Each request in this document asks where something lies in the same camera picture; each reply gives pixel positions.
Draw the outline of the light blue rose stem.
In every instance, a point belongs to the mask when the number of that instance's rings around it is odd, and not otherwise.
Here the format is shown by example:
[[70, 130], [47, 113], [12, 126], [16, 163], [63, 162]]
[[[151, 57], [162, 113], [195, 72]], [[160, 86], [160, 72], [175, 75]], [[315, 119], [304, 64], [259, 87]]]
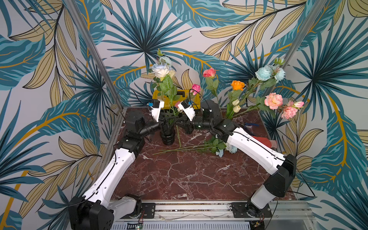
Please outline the light blue rose stem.
[[177, 149], [165, 149], [160, 150], [158, 153], [154, 155], [166, 154], [166, 153], [179, 153], [179, 152], [201, 152], [201, 153], [211, 153], [215, 154], [216, 156], [222, 158], [224, 153], [227, 151], [230, 154], [235, 154], [238, 151], [238, 148], [226, 143], [219, 138], [212, 137], [210, 140], [205, 141], [203, 144], [199, 144], [197, 146], [187, 146], [181, 147]]

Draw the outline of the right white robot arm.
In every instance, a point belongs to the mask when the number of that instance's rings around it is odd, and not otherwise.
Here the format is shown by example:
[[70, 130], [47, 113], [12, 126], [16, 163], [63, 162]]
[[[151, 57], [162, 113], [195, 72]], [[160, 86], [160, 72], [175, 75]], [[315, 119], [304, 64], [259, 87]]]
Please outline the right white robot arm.
[[234, 121], [223, 119], [217, 103], [210, 101], [202, 106], [201, 116], [196, 115], [193, 105], [189, 99], [177, 105], [186, 114], [189, 127], [209, 130], [216, 138], [251, 157], [269, 174], [263, 185], [248, 199], [244, 210], [249, 217], [261, 216], [269, 202], [277, 197], [283, 198], [288, 192], [296, 176], [296, 157], [272, 150]]

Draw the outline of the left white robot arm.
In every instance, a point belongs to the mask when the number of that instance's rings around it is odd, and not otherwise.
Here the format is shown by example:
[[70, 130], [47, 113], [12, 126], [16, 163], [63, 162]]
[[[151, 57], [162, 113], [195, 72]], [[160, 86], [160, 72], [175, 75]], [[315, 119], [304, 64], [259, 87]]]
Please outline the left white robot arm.
[[126, 195], [118, 201], [112, 201], [111, 197], [143, 149], [145, 137], [167, 124], [160, 113], [160, 108], [151, 108], [152, 121], [148, 123], [138, 111], [128, 114], [124, 135], [110, 163], [82, 196], [75, 196], [69, 203], [68, 213], [73, 230], [110, 230], [113, 223], [122, 217], [140, 218], [143, 215], [138, 196]]

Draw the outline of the pink peony spray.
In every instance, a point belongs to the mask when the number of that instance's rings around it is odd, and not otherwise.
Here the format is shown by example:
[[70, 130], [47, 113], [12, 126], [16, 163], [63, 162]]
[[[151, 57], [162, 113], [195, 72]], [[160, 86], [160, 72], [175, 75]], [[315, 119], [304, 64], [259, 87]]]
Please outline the pink peony spray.
[[304, 102], [288, 101], [284, 104], [284, 98], [277, 93], [270, 93], [266, 97], [257, 97], [256, 104], [247, 108], [246, 112], [259, 110], [275, 115], [281, 113], [282, 119], [291, 119], [304, 107]]

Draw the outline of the pale blue white rose spray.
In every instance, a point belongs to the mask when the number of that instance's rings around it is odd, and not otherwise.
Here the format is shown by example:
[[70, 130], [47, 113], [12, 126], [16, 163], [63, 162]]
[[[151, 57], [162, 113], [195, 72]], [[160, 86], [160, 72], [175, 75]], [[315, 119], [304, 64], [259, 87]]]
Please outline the pale blue white rose spray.
[[[176, 71], [172, 67], [171, 59], [164, 55], [161, 50], [157, 52], [157, 63], [153, 64], [149, 69], [149, 72], [154, 75], [153, 89], [159, 91], [159, 95], [167, 96], [172, 105], [174, 97], [177, 95], [178, 88], [174, 84], [173, 79]], [[167, 120], [168, 123], [174, 128], [175, 122], [179, 118], [179, 109], [171, 106], [169, 110], [161, 110], [159, 120]]]

